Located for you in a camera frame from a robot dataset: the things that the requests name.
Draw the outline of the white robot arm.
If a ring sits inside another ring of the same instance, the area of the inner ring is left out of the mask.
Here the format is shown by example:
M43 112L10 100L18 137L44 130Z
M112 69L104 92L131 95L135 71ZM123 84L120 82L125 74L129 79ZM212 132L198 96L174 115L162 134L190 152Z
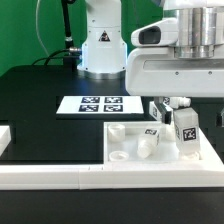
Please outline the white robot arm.
M165 97L224 98L224 0L155 1L163 18L132 33L125 86L169 124Z

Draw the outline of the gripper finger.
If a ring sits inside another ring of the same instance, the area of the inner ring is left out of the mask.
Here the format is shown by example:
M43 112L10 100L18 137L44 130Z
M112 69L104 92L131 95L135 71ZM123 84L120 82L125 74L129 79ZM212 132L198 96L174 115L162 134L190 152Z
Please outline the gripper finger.
M224 127L224 108L217 113L216 116L216 126L217 127Z

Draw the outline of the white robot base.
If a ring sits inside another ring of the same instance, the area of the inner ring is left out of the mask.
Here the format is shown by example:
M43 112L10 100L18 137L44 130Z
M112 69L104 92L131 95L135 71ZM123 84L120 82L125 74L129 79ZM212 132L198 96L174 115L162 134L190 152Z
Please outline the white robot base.
M120 0L85 0L87 38L82 44L78 74L92 79L125 75L127 44L121 34Z

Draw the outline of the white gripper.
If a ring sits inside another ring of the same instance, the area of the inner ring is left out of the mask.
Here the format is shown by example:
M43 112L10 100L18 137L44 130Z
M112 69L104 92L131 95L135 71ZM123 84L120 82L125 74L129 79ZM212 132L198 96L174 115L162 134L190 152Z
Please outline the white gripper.
M217 50L208 59L177 59L169 47L136 48L128 57L125 86L130 95L155 97L161 121L170 124L162 97L224 98L224 56Z

